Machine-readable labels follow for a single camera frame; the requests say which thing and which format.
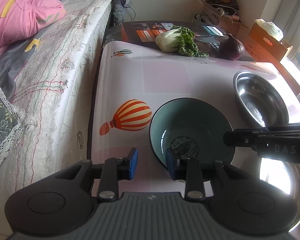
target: curtain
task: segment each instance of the curtain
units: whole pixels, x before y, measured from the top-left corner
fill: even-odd
[[[300,0],[283,0],[274,23],[283,31],[284,39],[293,46],[288,55],[292,59],[300,48]]]

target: silver basin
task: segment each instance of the silver basin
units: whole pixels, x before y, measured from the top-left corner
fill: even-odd
[[[239,71],[233,79],[237,101],[254,127],[289,123],[287,107],[277,90],[263,77]]]

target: green bowl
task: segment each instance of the green bowl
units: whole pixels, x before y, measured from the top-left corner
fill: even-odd
[[[177,98],[154,113],[150,144],[164,166],[169,147],[176,149],[180,157],[196,158],[200,163],[231,163],[235,148],[223,143],[227,131],[232,131],[231,125],[213,106],[194,98]]]

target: onion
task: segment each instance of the onion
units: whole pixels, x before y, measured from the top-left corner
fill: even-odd
[[[222,58],[237,60],[244,53],[244,45],[238,39],[227,33],[228,39],[222,41],[219,46],[219,52]]]

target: lace trim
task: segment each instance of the lace trim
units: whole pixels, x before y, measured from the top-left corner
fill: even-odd
[[[37,126],[37,120],[34,116],[27,114],[23,109],[12,105],[7,99],[0,87],[0,99],[11,112],[11,115],[17,120],[17,125],[12,128],[7,138],[0,143],[0,164],[10,154],[10,150],[13,149],[20,137],[25,133],[33,130]]]

